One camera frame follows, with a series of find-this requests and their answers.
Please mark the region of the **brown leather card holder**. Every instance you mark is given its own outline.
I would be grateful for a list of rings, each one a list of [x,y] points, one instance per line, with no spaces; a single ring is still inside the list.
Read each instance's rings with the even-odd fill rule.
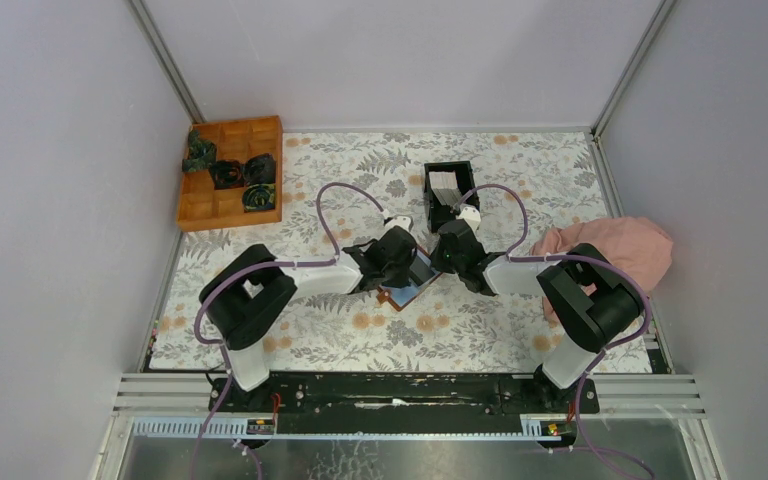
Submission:
[[[432,267],[429,254],[418,248],[408,271],[408,285],[400,288],[380,286],[376,300],[379,304],[387,304],[395,311],[401,312],[440,276],[441,272]]]

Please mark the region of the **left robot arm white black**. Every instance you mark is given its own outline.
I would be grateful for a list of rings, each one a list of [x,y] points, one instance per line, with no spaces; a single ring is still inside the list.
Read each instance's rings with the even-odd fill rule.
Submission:
[[[416,240],[399,226],[328,260],[280,259],[265,245],[253,245],[203,288],[194,332],[201,332],[205,319],[219,331],[234,382],[232,398],[245,410],[259,410],[269,401],[271,388],[263,338],[291,301],[404,287],[418,252]]]

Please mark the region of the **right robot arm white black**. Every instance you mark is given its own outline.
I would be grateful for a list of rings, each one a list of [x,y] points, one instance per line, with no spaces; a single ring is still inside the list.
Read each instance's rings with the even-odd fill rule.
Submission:
[[[454,220],[438,229],[434,269],[455,274],[476,294],[530,295],[548,300],[564,337],[535,371],[535,402],[557,412],[573,398],[573,385],[591,371],[638,317],[651,321],[648,297],[633,279],[594,246],[564,254],[510,257],[487,252],[473,228]]]

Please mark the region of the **black card box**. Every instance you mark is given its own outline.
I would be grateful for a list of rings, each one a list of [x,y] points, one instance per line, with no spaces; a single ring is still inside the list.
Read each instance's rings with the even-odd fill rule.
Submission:
[[[423,195],[428,230],[437,233],[447,222],[465,220],[478,230],[481,222],[480,200],[472,193],[476,187],[469,161],[424,164]]]

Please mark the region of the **stack of credit cards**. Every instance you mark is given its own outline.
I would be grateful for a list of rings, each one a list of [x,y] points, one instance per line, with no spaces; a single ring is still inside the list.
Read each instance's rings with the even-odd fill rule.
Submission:
[[[442,205],[456,206],[462,198],[455,171],[430,171],[429,188]]]

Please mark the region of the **floral patterned table mat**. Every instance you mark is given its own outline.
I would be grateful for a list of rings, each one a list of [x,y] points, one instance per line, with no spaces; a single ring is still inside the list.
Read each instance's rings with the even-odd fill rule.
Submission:
[[[480,241],[490,251],[537,242],[552,227],[603,218],[608,210],[590,142],[582,132],[288,133],[283,146],[283,214],[276,224],[184,235],[156,324],[151,370],[221,365],[209,323],[194,332],[201,289],[248,246],[280,256],[324,256],[379,234],[378,205],[427,228],[424,164],[467,160],[481,186]],[[444,275],[397,312],[374,293],[291,302],[262,346],[275,370],[529,372],[562,330],[539,298],[485,297]]]

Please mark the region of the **green black rolled sock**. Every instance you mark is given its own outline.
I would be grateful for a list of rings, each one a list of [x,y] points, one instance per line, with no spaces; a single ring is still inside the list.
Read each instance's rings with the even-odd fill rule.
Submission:
[[[241,202],[245,213],[274,210],[276,208],[276,186],[274,183],[249,185],[242,193]]]

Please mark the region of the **black rolled sock right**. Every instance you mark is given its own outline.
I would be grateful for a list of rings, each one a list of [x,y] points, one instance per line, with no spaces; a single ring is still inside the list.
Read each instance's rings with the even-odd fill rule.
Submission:
[[[256,155],[243,165],[246,186],[274,184],[277,177],[277,162],[271,153]]]

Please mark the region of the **orange wooden compartment tray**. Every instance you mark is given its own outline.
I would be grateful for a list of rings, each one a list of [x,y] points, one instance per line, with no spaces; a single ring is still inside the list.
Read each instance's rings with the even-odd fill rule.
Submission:
[[[279,222],[282,145],[277,115],[192,125],[178,227],[195,232]]]

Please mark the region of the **pink crumpled cloth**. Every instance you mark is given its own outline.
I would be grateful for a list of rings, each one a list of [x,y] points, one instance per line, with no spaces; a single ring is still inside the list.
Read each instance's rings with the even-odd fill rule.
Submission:
[[[530,253],[544,256],[568,252],[580,243],[598,249],[646,293],[652,292],[672,264],[672,238],[645,217],[602,218],[565,228],[552,227]]]

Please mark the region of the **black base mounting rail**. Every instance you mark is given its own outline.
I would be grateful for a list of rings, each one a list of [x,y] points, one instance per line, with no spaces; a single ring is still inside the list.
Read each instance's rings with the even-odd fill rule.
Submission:
[[[600,410],[593,381],[558,389],[530,375],[277,372],[252,390],[206,380],[210,408],[283,435],[522,434],[524,417],[563,424]]]

